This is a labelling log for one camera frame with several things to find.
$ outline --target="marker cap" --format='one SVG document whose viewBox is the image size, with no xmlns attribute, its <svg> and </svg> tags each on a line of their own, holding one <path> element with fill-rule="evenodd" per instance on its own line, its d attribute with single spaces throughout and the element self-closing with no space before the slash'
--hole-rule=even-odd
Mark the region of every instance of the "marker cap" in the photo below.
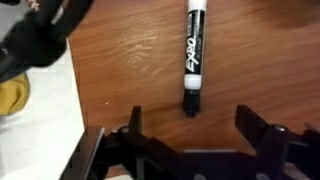
<svg viewBox="0 0 320 180">
<path fill-rule="evenodd" d="M 200 111 L 200 90 L 186 89 L 182 108 L 188 117 L 195 117 Z"/>
<path fill-rule="evenodd" d="M 207 10 L 207 0 L 189 0 L 189 11 Z"/>
</svg>

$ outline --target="wood grain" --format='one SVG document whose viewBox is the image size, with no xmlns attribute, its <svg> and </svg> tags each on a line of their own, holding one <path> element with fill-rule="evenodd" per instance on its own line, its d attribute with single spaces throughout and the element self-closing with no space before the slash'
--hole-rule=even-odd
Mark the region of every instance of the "wood grain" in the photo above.
<svg viewBox="0 0 320 180">
<path fill-rule="evenodd" d="M 181 110 L 187 1 L 96 0 L 71 37 L 84 118 L 125 125 L 134 105 L 143 133 L 176 150 L 251 148 L 234 126 L 247 104 L 269 123 L 320 127 L 317 0 L 210 0 L 202 112 Z"/>
</svg>

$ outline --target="marker label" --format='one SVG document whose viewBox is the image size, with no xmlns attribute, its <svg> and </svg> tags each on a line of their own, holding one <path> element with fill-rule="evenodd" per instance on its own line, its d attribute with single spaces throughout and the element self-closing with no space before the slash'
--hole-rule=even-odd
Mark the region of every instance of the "marker label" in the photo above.
<svg viewBox="0 0 320 180">
<path fill-rule="evenodd" d="M 203 42 L 205 12 L 193 10 L 188 15 L 186 74 L 201 75 L 203 59 Z"/>
</svg>

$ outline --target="yellow object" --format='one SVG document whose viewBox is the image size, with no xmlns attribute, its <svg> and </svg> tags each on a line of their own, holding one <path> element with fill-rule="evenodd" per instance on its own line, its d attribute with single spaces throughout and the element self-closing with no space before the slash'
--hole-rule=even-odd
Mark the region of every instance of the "yellow object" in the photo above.
<svg viewBox="0 0 320 180">
<path fill-rule="evenodd" d="M 0 84 L 0 115 L 20 111 L 28 100 L 29 92 L 29 81 L 25 74 Z"/>
</svg>

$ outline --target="dry erase marker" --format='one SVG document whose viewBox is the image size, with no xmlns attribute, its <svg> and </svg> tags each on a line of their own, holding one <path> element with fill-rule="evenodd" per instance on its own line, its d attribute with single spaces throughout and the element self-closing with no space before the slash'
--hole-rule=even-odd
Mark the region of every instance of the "dry erase marker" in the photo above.
<svg viewBox="0 0 320 180">
<path fill-rule="evenodd" d="M 207 0 L 189 0 L 183 99 L 183 111 L 189 117 L 200 111 L 206 9 Z"/>
</svg>

